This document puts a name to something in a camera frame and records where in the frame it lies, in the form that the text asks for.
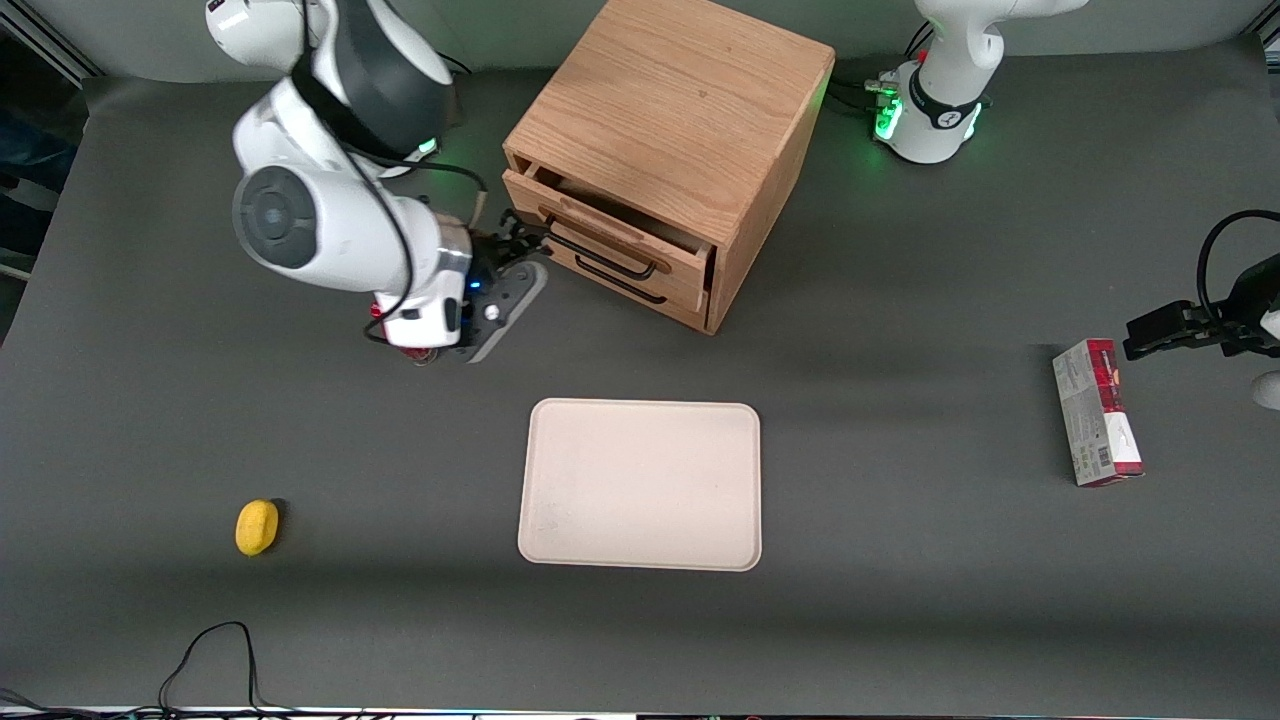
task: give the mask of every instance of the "wood grain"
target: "wood grain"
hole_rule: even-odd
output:
[[[554,211],[623,272],[563,249],[557,263],[713,334],[791,195],[833,65],[829,47],[708,0],[609,0],[503,145],[503,181],[517,210]],[[636,261],[664,265],[626,278]]]
[[[727,246],[833,58],[707,0],[611,0],[506,149]]]

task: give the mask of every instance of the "green led light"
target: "green led light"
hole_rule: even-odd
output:
[[[876,135],[881,140],[890,140],[893,137],[893,131],[897,129],[897,120],[902,117],[902,101],[897,97],[892,102],[881,108],[879,115],[876,117]]]
[[[973,109],[973,119],[969,120],[969,129],[964,131],[965,140],[973,137],[973,131],[978,129],[978,115],[980,114],[982,114],[982,102],[978,102],[978,106]]]

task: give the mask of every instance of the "white robotic arm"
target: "white robotic arm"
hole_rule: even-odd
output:
[[[908,59],[868,90],[884,94],[876,137],[913,163],[942,163],[973,136],[979,99],[1005,58],[996,23],[1044,18],[1089,0],[915,0],[933,24],[927,59]]]
[[[241,245],[285,277],[372,292],[379,322],[366,334],[381,324],[401,348],[465,343],[460,351],[479,361],[541,288],[545,270],[521,263],[516,283],[508,268],[475,263],[463,223],[375,179],[443,133],[452,76],[385,0],[301,1],[206,4],[210,32],[229,55],[292,67],[236,124]],[[302,42],[305,24],[314,50]],[[504,279],[512,287],[494,293]],[[489,293],[504,301],[488,302]],[[472,313],[480,302],[484,311]]]

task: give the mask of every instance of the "person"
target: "person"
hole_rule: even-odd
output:
[[[61,192],[76,159],[76,147],[0,108],[0,247],[36,255],[52,214],[31,208],[9,191],[20,181]]]

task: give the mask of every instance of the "black metal handle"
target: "black metal handle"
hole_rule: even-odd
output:
[[[658,264],[653,263],[652,260],[649,261],[648,265],[645,265],[644,272],[639,272],[639,273],[636,270],[632,270],[630,268],[620,265],[620,264],[614,263],[613,260],[609,260],[608,258],[605,258],[605,256],[600,255],[599,252],[591,250],[590,247],[582,247],[581,245],[573,242],[572,240],[568,240],[568,238],[564,238],[564,237],[561,237],[561,236],[553,233],[549,228],[550,228],[550,224],[554,223],[554,222],[556,222],[556,217],[554,215],[547,219],[547,225],[548,225],[547,240],[553,240],[553,241],[563,245],[564,247],[568,247],[573,252],[577,252],[579,255],[586,255],[591,260],[594,260],[594,261],[604,265],[605,268],[613,270],[614,273],[617,273],[617,274],[620,274],[620,275],[622,275],[625,278],[628,278],[628,279],[632,279],[632,281],[636,281],[636,282],[643,282],[643,281],[646,281],[646,279],[652,278],[653,277],[653,272],[655,269],[658,269]]]
[[[604,270],[600,270],[599,268],[593,268],[593,266],[588,265],[577,255],[573,256],[573,261],[577,263],[579,268],[586,270],[588,273],[591,273],[593,275],[600,278],[602,281],[612,284],[613,287],[616,287],[616,288],[618,288],[618,290],[621,290],[623,292],[630,292],[631,295],[639,297],[640,300],[644,300],[645,302],[650,302],[653,305],[662,305],[663,302],[667,301],[666,297],[662,297],[662,296],[658,296],[658,295],[649,295],[648,292],[640,290],[639,287],[631,287],[627,283],[620,281],[618,278],[604,273]]]

